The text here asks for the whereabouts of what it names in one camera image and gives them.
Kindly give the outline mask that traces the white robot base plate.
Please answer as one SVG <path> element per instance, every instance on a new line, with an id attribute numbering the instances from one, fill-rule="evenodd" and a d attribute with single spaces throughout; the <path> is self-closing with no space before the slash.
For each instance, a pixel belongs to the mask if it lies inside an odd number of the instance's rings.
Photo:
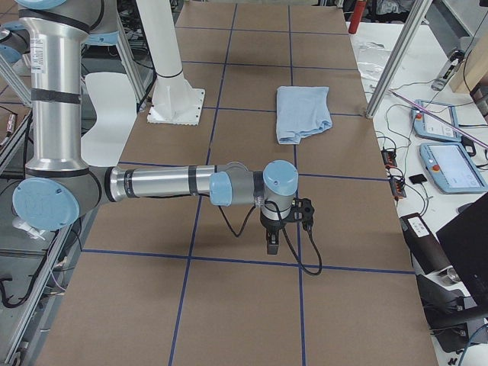
<path id="1" fill-rule="evenodd" d="M 199 124 L 205 90 L 193 88 L 181 63 L 169 1 L 136 2 L 156 82 L 147 120 L 152 124 Z"/>

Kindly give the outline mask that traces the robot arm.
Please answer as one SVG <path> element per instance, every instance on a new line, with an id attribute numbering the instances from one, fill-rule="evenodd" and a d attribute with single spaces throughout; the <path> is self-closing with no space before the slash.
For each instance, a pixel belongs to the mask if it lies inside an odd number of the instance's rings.
<path id="1" fill-rule="evenodd" d="M 204 196 L 220 208 L 260 210 L 267 252 L 278 251 L 288 223 L 310 232 L 314 209 L 296 196 L 298 173 L 275 160 L 261 171 L 243 164 L 122 169 L 118 166 L 136 106 L 120 73 L 82 74 L 82 45 L 116 42 L 113 1 L 21 1 L 20 22 L 30 36 L 34 154 L 14 189 L 15 213 L 28 226 L 54 231 L 90 210 L 128 198 Z"/>

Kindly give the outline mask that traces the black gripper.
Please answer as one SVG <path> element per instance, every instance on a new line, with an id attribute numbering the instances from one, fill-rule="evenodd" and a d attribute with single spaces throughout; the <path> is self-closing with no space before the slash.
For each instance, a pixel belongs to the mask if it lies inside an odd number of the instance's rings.
<path id="1" fill-rule="evenodd" d="M 276 202 L 266 200 L 261 207 L 260 222 L 266 228 L 266 249 L 268 255 L 277 255 L 279 250 L 279 232 L 289 223 L 301 223 L 303 230 L 313 228 L 314 207 L 308 198 L 296 198 L 286 208 Z"/>

